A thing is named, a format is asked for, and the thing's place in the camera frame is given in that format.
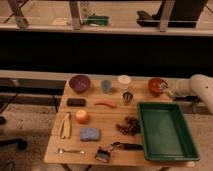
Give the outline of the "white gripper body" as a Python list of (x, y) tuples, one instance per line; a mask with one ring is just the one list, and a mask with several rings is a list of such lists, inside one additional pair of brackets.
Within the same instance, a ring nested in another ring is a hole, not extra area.
[(165, 93), (168, 97), (170, 97), (171, 99), (175, 99), (177, 97), (180, 97), (180, 89), (179, 89), (179, 83), (176, 82), (174, 84), (169, 85), (166, 90)]

